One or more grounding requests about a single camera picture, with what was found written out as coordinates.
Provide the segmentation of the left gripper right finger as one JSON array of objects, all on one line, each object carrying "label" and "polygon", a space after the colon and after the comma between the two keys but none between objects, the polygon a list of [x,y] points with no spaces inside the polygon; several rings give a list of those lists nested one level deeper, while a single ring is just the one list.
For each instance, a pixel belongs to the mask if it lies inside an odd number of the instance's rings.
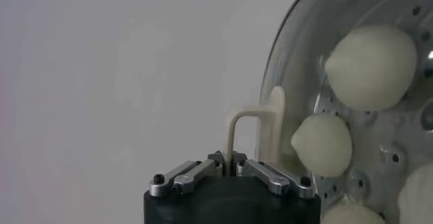
[{"label": "left gripper right finger", "polygon": [[233,173],[240,177],[257,178],[278,196],[293,193],[299,198],[312,199],[316,194],[310,177],[285,171],[269,162],[248,159],[243,153],[233,153]]}]

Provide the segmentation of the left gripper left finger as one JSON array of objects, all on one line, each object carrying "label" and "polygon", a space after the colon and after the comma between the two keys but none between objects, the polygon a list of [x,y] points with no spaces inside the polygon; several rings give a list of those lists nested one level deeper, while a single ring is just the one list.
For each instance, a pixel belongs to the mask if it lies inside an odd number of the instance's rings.
[{"label": "left gripper left finger", "polygon": [[155,174],[149,183],[152,197],[165,197],[171,193],[184,195],[194,192],[196,185],[206,177],[221,177],[226,163],[220,151],[211,153],[206,160],[187,160],[165,174]]}]

